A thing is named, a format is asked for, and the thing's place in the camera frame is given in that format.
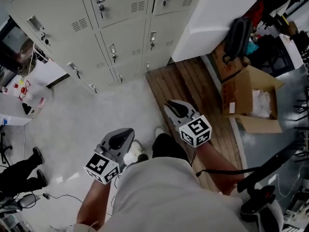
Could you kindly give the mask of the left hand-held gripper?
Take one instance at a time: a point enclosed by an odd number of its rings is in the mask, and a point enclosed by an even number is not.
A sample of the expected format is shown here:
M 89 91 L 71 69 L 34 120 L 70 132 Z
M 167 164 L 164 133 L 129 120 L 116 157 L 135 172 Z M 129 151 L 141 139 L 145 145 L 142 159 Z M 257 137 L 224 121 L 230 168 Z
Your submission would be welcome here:
M 90 177 L 102 184 L 108 184 L 126 167 L 124 158 L 129 152 L 135 132 L 122 128 L 107 133 L 97 145 L 94 155 L 84 166 Z

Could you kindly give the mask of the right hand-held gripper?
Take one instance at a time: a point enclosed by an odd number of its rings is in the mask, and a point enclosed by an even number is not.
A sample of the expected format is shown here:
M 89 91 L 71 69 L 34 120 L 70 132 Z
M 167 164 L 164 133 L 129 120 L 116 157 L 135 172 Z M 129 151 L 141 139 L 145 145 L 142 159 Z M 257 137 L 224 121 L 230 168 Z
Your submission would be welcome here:
M 190 103 L 168 100 L 164 104 L 164 110 L 180 134 L 180 138 L 193 148 L 210 140 L 212 132 L 210 123 Z

